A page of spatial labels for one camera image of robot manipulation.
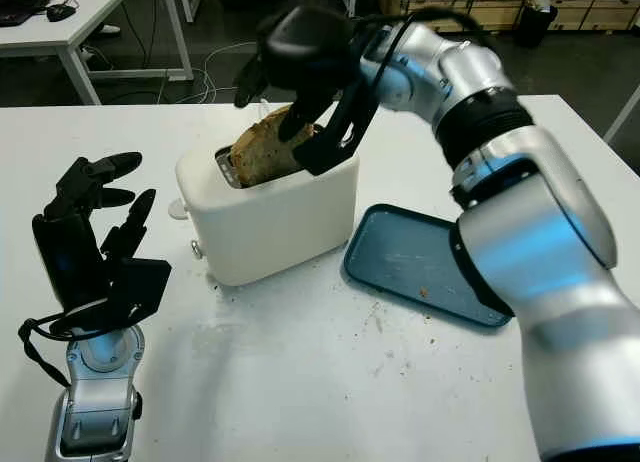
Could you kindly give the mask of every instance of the desk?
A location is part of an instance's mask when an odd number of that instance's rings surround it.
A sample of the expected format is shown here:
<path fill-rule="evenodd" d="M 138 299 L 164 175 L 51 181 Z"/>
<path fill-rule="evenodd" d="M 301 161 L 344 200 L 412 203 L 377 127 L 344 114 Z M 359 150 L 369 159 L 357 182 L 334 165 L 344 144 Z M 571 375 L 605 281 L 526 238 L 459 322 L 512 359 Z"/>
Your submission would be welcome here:
<path fill-rule="evenodd" d="M 62 1 L 51 0 L 50 3 Z M 169 80 L 192 80 L 191 62 L 175 0 L 164 0 L 164 5 L 171 20 L 182 68 L 89 71 L 79 55 L 79 46 L 122 1 L 78 0 L 78 11 L 63 21 L 52 23 L 46 16 L 34 16 L 17 27 L 2 27 L 0 57 L 57 55 L 85 104 L 100 104 L 91 79 L 166 76 Z"/>
<path fill-rule="evenodd" d="M 636 106 L 636 104 L 640 101 L 640 84 L 636 87 L 636 90 L 633 91 L 633 94 L 629 97 L 629 100 L 624 104 L 620 113 L 616 116 L 615 120 L 611 123 L 611 127 L 607 129 L 607 132 L 604 134 L 604 141 L 607 144 L 613 144 L 613 138 L 620 130 L 620 127 L 626 122 L 629 115 L 631 115 L 631 111 Z"/>
<path fill-rule="evenodd" d="M 182 2 L 182 10 L 184 10 L 184 20 L 192 24 L 196 19 L 196 14 L 200 8 L 202 0 L 180 0 Z"/>
<path fill-rule="evenodd" d="M 616 276 L 640 300 L 640 180 L 562 99 L 521 100 L 608 214 Z M 173 271 L 159 312 L 142 323 L 147 351 L 135 380 L 145 406 L 132 462 L 536 461 L 517 321 L 481 329 L 352 285 L 340 274 L 344 247 L 244 287 L 216 289 L 208 280 L 206 262 L 191 253 L 191 222 L 167 214 L 179 195 L 174 166 L 194 144 L 229 144 L 258 110 L 0 109 L 0 458 L 42 460 L 60 392 L 16 336 L 25 318 L 58 310 L 31 217 L 77 156 L 139 150 L 141 167 L 114 186 L 158 189 L 138 255 L 166 258 Z M 451 220 L 459 214 L 447 193 L 451 171 L 417 117 L 380 109 L 359 154 L 356 223 L 378 202 Z M 126 213 L 94 212 L 100 242 Z M 34 340 L 66 367 L 64 344 Z"/>

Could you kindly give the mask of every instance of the bread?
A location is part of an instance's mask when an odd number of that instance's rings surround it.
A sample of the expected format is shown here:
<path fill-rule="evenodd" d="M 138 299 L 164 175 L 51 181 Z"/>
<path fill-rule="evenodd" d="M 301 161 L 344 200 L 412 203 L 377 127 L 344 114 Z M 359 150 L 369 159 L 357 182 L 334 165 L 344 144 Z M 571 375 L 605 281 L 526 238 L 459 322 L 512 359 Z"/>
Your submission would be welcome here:
<path fill-rule="evenodd" d="M 247 129 L 231 147 L 231 163 L 243 187 L 251 187 L 301 170 L 293 158 L 295 147 L 313 135 L 313 126 L 306 124 L 292 139 L 282 142 L 278 128 L 289 107 L 271 112 L 259 123 Z"/>

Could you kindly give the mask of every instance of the table surface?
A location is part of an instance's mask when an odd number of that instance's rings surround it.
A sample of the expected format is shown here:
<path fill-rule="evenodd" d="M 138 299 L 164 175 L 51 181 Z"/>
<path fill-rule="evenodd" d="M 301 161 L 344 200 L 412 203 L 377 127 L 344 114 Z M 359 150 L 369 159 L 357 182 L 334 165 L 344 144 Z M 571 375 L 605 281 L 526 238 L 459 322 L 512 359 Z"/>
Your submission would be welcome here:
<path fill-rule="evenodd" d="M 557 96 L 523 97 L 559 139 L 610 217 L 621 287 L 640 300 L 640 181 Z M 136 373 L 145 400 L 132 462 L 537 460 L 514 320 L 483 329 L 427 306 L 354 285 L 344 247 L 257 283 L 224 288 L 189 247 L 189 221 L 167 214 L 174 165 L 197 143 L 232 143 L 258 106 L 105 106 L 0 109 L 0 451 L 42 460 L 60 387 L 23 354 L 16 329 L 58 311 L 30 219 L 80 155 L 127 150 L 142 166 L 117 186 L 158 189 L 138 255 L 173 272 L 160 311 L 141 325 Z M 388 202 L 453 220 L 451 172 L 429 127 L 380 109 L 359 150 L 356 223 Z M 94 212 L 101 241 L 126 208 Z M 63 344 L 42 341 L 64 366 Z"/>
<path fill-rule="evenodd" d="M 64 0 L 51 0 L 49 4 Z M 77 0 L 79 7 L 71 17 L 49 22 L 46 15 L 34 15 L 16 27 L 0 27 L 0 50 L 25 47 L 69 45 L 79 34 L 92 29 L 113 10 L 120 0 Z"/>

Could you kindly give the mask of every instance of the blue tray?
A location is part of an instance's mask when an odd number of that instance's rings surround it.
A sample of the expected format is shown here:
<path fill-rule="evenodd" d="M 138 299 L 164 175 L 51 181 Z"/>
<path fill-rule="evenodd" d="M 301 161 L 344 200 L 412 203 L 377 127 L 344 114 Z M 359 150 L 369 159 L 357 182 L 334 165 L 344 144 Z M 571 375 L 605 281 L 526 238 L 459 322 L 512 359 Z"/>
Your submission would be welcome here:
<path fill-rule="evenodd" d="M 452 222 L 393 205 L 369 207 L 347 253 L 353 279 L 479 324 L 497 327 L 511 317 L 480 303 L 449 247 Z"/>

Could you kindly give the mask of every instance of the black bin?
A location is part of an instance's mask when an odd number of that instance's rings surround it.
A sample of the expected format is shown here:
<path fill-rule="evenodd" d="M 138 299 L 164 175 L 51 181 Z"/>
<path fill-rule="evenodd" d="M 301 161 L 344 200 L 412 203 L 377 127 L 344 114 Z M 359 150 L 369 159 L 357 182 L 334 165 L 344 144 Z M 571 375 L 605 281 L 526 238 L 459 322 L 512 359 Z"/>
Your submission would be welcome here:
<path fill-rule="evenodd" d="M 549 24 L 558 15 L 558 9 L 549 7 L 549 12 L 535 10 L 533 7 L 525 7 L 522 11 L 520 25 L 516 30 L 515 40 L 523 47 L 537 47 L 542 42 Z"/>

